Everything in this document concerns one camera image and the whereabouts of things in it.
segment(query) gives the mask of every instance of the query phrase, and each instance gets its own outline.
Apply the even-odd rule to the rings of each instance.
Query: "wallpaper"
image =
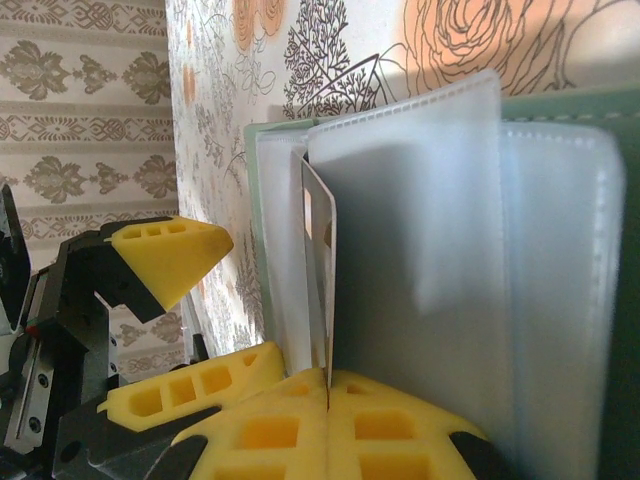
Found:
[[[193,293],[210,349],[264,338],[247,124],[367,110],[486,68],[504,95],[637,80],[639,21],[637,0],[168,0],[180,211],[236,245]]]
[[[0,0],[0,181],[32,268],[103,223],[177,213],[162,0]],[[111,314],[120,371],[184,360],[180,311],[141,325]]]

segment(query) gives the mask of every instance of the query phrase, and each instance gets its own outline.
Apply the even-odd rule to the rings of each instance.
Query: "stitched seam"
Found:
[[[590,137],[563,137],[560,135],[541,134],[539,132],[522,132],[516,130],[507,130],[508,136],[515,136],[531,141],[546,141],[554,143],[564,143],[578,149],[592,150],[595,146],[595,139]],[[596,179],[596,205],[593,212],[593,231],[594,239],[592,244],[592,257],[591,257],[591,280],[589,291],[589,309],[585,319],[585,327],[588,329],[587,350],[589,354],[594,352],[595,344],[593,341],[593,332],[595,329],[596,317],[600,313],[603,313],[605,306],[604,302],[604,286],[608,280],[606,271],[603,271],[603,264],[609,260],[608,256],[605,258],[606,252],[604,250],[606,234],[608,231],[607,225],[605,225],[605,217],[609,208],[607,199],[607,189],[609,188],[609,176],[605,171],[598,172]],[[587,376],[585,385],[585,395],[593,390],[595,383],[595,375]]]
[[[640,118],[640,111],[635,113],[607,112],[604,114],[593,113],[573,113],[559,114],[554,116],[536,115],[533,117],[513,117],[504,118],[503,122],[548,122],[548,121],[567,121],[567,120],[615,120],[618,118]]]
[[[260,144],[265,143],[304,143],[304,137],[306,134],[302,134],[300,138],[292,138],[290,135],[286,133],[277,133],[277,134],[268,134],[263,133],[259,138]]]
[[[331,122],[327,125],[315,127],[315,131],[312,131],[309,136],[316,136],[320,133],[329,132],[331,130],[338,130],[340,128],[348,127],[350,125],[354,125],[356,123],[364,123],[376,118],[387,117],[390,115],[396,115],[398,113],[407,112],[409,110],[415,110],[416,108],[424,107],[429,104],[439,103],[443,100],[447,100],[449,98],[455,97],[457,95],[461,95],[465,92],[469,92],[471,90],[475,90],[487,83],[494,82],[495,78],[493,76],[483,78],[481,80],[477,80],[472,83],[468,83],[466,85],[451,85],[449,87],[444,87],[438,90],[438,93],[427,94],[425,96],[421,96],[414,100],[409,100],[407,102],[401,102],[394,105],[389,105],[387,107],[383,107],[381,109],[376,109],[372,112],[356,114],[354,116],[350,116],[341,121]]]
[[[513,429],[510,432],[510,438],[509,441],[513,443],[513,445],[516,446],[516,448],[514,449],[515,455],[516,455],[516,459],[517,461],[519,461],[521,454],[520,454],[520,449],[518,448],[519,445],[519,423],[518,423],[518,409],[516,406],[516,399],[518,398],[519,394],[518,394],[518,389],[516,387],[517,384],[517,379],[516,379],[516,375],[518,373],[518,368],[517,368],[517,358],[516,358],[516,348],[515,348],[515,342],[513,341],[516,335],[516,331],[515,331],[515,327],[514,327],[514,322],[513,322],[513,318],[515,315],[515,311],[514,311],[514,304],[513,304],[513,277],[511,275],[511,269],[512,267],[512,262],[513,262],[513,258],[511,255],[511,238],[509,237],[509,233],[511,232],[510,228],[510,222],[509,222],[509,212],[507,211],[507,191],[506,191],[506,186],[505,186],[505,182],[504,182],[504,164],[503,164],[503,156],[501,154],[502,152],[502,141],[501,141],[501,136],[502,136],[502,132],[501,129],[498,128],[497,131],[497,135],[498,135],[498,158],[497,158],[497,172],[498,172],[498,189],[499,189],[499,195],[498,195],[498,201],[500,202],[500,212],[501,212],[501,224],[500,224],[500,240],[501,240],[501,249],[502,249],[502,278],[501,283],[502,283],[502,291],[503,291],[503,310],[506,316],[507,322],[506,324],[508,325],[508,333],[507,335],[509,336],[509,338],[511,339],[511,346],[510,346],[510,351],[508,353],[509,357],[511,358],[511,365],[509,368],[509,372],[505,372],[507,373],[507,377],[510,380],[510,389],[511,391],[509,392],[509,401],[511,403],[511,411],[508,412],[511,415],[511,422],[513,425]]]

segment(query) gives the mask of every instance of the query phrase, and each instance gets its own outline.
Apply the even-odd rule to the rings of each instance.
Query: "screw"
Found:
[[[42,424],[36,417],[31,417],[29,419],[29,428],[33,433],[40,433],[40,431],[42,430]]]
[[[40,383],[43,388],[47,388],[49,386],[49,379],[44,373],[41,373],[38,375],[38,383]]]

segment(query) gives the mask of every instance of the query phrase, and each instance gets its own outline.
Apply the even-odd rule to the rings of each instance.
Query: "yellow rubber pad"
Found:
[[[181,432],[208,438],[190,480],[326,478],[327,391],[320,368]]]
[[[328,478],[475,479],[449,439],[460,431],[485,438],[466,420],[342,371],[334,373],[330,403]]]
[[[277,384],[284,372],[280,350],[267,342],[111,390],[98,412],[141,432],[212,406],[224,411]]]
[[[208,444],[190,480],[474,480],[449,439],[466,420],[362,376],[320,369],[181,432]]]
[[[233,248],[224,228],[182,217],[128,225],[110,241],[165,310],[171,310]]]

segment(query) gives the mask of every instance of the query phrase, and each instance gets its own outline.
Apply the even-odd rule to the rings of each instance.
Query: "square hole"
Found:
[[[142,236],[142,232],[139,228],[132,228],[130,230],[125,231],[122,234],[122,238],[125,240],[131,240],[132,238],[140,238]]]
[[[360,455],[362,480],[429,480],[429,461],[424,455]]]
[[[245,355],[242,358],[242,361],[247,367],[250,367],[251,365],[253,365],[253,362],[255,361],[257,356],[258,355],[256,353],[250,353],[249,355]]]
[[[231,385],[231,375],[227,367],[215,367],[200,374],[204,393],[211,395]]]
[[[309,385],[301,383],[300,385],[296,385],[295,387],[291,387],[287,390],[286,395],[290,397],[304,397],[305,395],[309,395],[310,391],[311,389],[309,388]]]
[[[349,393],[351,395],[366,395],[369,392],[367,392],[360,385],[356,385],[356,384],[352,383],[352,384],[347,385],[347,393]]]
[[[131,413],[138,417],[148,417],[155,413],[160,413],[162,411],[160,388],[151,388],[131,395],[129,409]]]
[[[401,410],[377,410],[356,415],[356,440],[410,440],[413,420]]]
[[[169,229],[169,233],[180,233],[187,229],[187,227],[181,223],[170,223],[167,228]]]
[[[260,465],[242,467],[220,467],[214,480],[284,480],[287,469],[284,465]]]
[[[257,450],[294,448],[298,443],[300,420],[295,417],[275,416],[250,419],[236,444],[236,448]]]
[[[174,407],[196,399],[196,391],[193,388],[191,377],[181,378],[169,383],[169,391],[171,392],[171,403],[173,403]]]

